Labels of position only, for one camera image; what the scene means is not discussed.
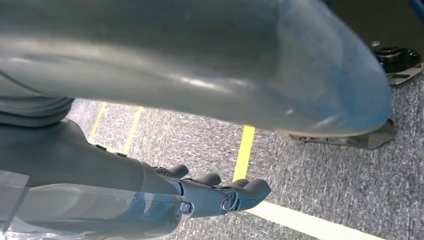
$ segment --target floor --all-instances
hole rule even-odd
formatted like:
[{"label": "floor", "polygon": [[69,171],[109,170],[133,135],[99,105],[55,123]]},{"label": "floor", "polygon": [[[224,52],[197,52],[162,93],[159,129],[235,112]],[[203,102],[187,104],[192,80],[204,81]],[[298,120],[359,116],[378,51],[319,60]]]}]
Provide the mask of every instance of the floor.
[{"label": "floor", "polygon": [[151,165],[184,163],[190,177],[217,172],[224,183],[235,175],[270,183],[258,208],[188,219],[164,239],[421,240],[423,104],[424,76],[394,88],[396,137],[375,150],[296,143],[207,117],[83,99],[68,117],[91,142]]}]

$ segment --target transparent plastic cover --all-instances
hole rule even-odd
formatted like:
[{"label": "transparent plastic cover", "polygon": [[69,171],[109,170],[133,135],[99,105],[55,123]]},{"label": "transparent plastic cover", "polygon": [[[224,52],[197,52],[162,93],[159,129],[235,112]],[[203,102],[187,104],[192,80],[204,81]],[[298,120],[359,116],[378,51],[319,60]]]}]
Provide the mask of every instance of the transparent plastic cover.
[{"label": "transparent plastic cover", "polygon": [[366,134],[391,113],[375,55],[321,0],[71,2],[8,1],[1,70],[53,96],[294,135]]},{"label": "transparent plastic cover", "polygon": [[172,233],[187,215],[183,197],[103,187],[33,187],[4,236],[13,239],[149,239]]},{"label": "transparent plastic cover", "polygon": [[0,240],[12,220],[28,176],[0,170]]}]

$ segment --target gray carpet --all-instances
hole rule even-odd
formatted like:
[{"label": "gray carpet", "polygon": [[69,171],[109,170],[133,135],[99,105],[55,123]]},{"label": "gray carpet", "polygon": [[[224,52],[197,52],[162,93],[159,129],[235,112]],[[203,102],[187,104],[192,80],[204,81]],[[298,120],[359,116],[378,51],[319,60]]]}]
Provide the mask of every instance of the gray carpet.
[{"label": "gray carpet", "polygon": [[[256,130],[248,178],[265,178],[268,201],[387,240],[424,238],[424,77],[393,90],[395,139],[376,150],[296,143]],[[77,100],[69,117],[86,135],[100,104]],[[95,140],[120,149],[134,107],[105,111]],[[129,155],[151,165],[184,163],[191,177],[218,172],[232,180],[242,126],[206,117],[147,108]],[[245,212],[189,219],[165,239],[313,240]]]}]

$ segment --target metal plate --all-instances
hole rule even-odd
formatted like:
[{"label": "metal plate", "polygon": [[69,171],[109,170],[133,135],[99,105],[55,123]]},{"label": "metal plate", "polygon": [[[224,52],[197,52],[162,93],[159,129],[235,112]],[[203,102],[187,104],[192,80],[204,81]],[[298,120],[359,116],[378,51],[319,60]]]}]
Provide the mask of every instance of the metal plate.
[{"label": "metal plate", "polygon": [[418,75],[423,71],[423,63],[419,63],[405,71],[387,74],[388,82],[392,86],[399,86],[406,83],[408,80],[411,80],[413,77]]},{"label": "metal plate", "polygon": [[303,143],[320,143],[320,144],[336,144],[361,149],[375,149],[380,147],[395,136],[395,124],[393,120],[388,119],[387,122],[379,129],[364,135],[347,136],[347,137],[311,137],[289,135],[296,142]]}]

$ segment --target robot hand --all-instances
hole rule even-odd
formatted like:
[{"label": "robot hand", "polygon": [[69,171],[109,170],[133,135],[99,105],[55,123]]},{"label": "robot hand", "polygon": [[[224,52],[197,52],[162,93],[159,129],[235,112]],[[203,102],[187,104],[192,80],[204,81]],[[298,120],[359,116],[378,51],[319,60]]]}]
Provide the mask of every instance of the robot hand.
[{"label": "robot hand", "polygon": [[271,192],[268,183],[262,179],[248,181],[239,179],[232,184],[217,186],[221,178],[208,173],[201,178],[184,178],[187,167],[178,164],[170,169],[154,167],[156,172],[172,184],[187,200],[181,207],[190,218],[224,215],[255,207]]}]

